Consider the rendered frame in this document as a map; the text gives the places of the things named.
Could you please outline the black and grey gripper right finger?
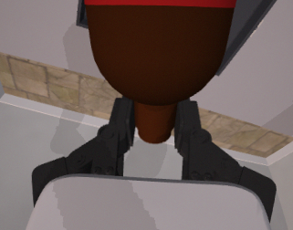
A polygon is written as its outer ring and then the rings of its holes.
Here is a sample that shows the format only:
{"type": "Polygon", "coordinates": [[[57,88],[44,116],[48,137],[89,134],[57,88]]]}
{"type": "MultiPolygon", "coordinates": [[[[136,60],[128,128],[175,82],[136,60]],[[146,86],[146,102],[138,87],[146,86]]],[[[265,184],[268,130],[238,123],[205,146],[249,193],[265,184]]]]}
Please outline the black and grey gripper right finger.
{"type": "Polygon", "coordinates": [[[270,223],[277,191],[275,183],[261,173],[240,166],[215,145],[211,134],[202,129],[197,101],[190,102],[190,98],[177,105],[174,148],[183,157],[182,180],[242,185],[259,196],[270,223]]]}

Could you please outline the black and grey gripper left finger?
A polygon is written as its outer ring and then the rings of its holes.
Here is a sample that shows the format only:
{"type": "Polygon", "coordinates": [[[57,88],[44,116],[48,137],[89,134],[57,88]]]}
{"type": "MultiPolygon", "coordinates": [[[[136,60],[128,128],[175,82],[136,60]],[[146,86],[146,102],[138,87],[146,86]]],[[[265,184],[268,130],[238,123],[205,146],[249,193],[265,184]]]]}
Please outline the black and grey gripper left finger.
{"type": "Polygon", "coordinates": [[[124,153],[133,146],[135,127],[134,101],[124,96],[116,98],[109,124],[101,126],[95,138],[68,157],[43,163],[34,169],[34,207],[45,186],[57,177],[75,173],[123,176],[124,153]]]}

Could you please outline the dark grey rectangular tray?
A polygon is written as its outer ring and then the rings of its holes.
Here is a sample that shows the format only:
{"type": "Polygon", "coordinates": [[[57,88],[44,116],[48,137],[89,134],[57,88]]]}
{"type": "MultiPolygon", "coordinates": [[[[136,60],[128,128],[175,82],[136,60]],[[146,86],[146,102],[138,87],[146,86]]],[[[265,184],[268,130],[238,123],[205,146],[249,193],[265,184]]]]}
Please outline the dark grey rectangular tray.
{"type": "MultiPolygon", "coordinates": [[[[276,1],[277,0],[236,0],[225,56],[220,68],[216,72],[216,76],[220,76],[276,1]]],[[[78,0],[76,26],[89,29],[84,0],[78,0]]]]}

